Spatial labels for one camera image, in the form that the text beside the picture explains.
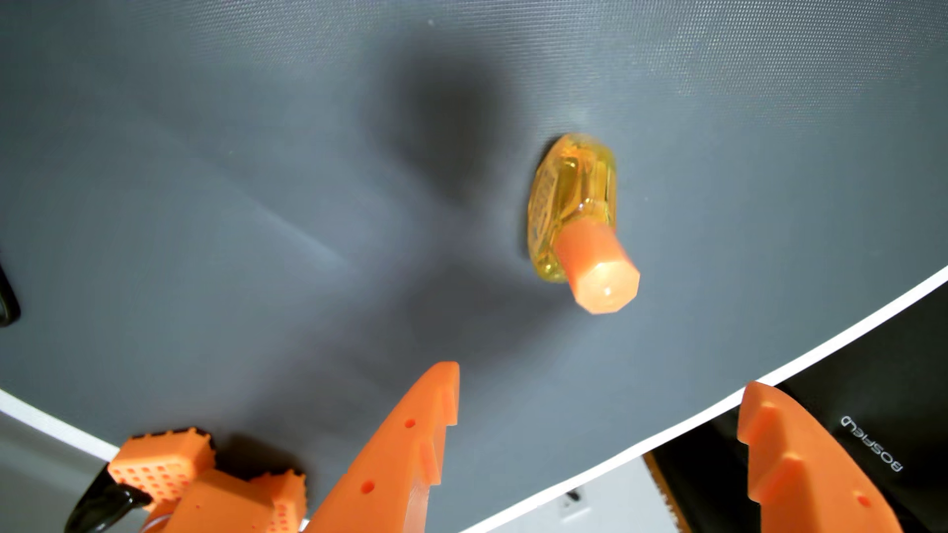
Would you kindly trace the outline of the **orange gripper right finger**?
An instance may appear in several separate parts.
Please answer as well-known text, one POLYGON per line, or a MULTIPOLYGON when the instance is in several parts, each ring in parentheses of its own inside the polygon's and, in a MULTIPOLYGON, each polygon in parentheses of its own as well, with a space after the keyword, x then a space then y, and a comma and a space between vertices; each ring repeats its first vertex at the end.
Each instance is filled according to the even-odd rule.
POLYGON ((761 532, 902 532, 895 512, 844 448, 799 403, 759 381, 742 394, 748 497, 761 532))

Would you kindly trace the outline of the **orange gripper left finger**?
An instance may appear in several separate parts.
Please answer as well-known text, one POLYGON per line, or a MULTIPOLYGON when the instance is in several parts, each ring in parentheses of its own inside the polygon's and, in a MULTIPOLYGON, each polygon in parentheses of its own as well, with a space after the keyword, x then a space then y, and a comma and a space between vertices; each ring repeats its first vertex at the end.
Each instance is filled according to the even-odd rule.
POLYGON ((460 366, 428 369, 373 433, 305 532, 424 532, 442 482, 445 432, 458 421, 460 366))

